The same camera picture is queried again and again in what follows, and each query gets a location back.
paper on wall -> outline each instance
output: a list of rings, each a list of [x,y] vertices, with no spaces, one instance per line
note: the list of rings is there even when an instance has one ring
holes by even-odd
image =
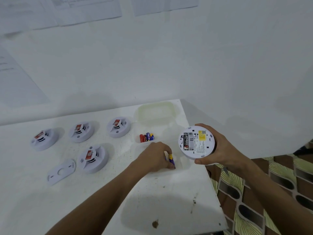
[[[0,35],[57,25],[45,0],[0,0]]]
[[[119,0],[46,0],[61,26],[122,16]]]
[[[131,0],[134,15],[141,16],[199,5],[199,0]]]
[[[49,99],[0,45],[0,102],[9,107],[48,103]]]

forearm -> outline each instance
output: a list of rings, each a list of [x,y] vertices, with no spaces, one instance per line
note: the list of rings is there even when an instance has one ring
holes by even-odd
[[[246,161],[242,173],[281,234],[313,234],[313,215],[254,162]]]
[[[53,226],[47,235],[102,234],[128,193],[146,174],[147,171],[139,162],[132,162],[121,174]]]

left hand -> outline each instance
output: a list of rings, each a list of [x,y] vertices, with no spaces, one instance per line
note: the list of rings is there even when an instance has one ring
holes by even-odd
[[[172,154],[171,148],[162,142],[152,142],[150,145],[138,156],[136,161],[141,166],[146,167],[148,172],[156,172],[163,168],[174,169],[174,165],[165,160],[166,151]]]

smoke detector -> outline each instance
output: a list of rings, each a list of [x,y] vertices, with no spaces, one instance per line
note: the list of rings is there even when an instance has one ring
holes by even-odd
[[[84,142],[94,134],[94,131],[90,122],[80,122],[70,129],[68,136],[73,142]]]
[[[116,117],[109,121],[106,130],[112,138],[120,138],[129,132],[131,122],[126,117]]]
[[[214,151],[215,140],[213,134],[206,128],[191,126],[179,135],[178,145],[187,158],[195,160],[211,154]]]
[[[36,151],[46,150],[51,147],[57,140],[59,136],[57,132],[53,129],[42,130],[30,141],[30,146]]]
[[[103,146],[95,145],[82,152],[77,160],[78,167],[86,173],[95,173],[108,162],[109,155]]]

yellow sticker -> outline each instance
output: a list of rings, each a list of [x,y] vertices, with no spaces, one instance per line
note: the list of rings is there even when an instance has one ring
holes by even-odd
[[[198,134],[199,134],[199,140],[200,141],[206,140],[206,134],[207,134],[206,130],[199,130]]]

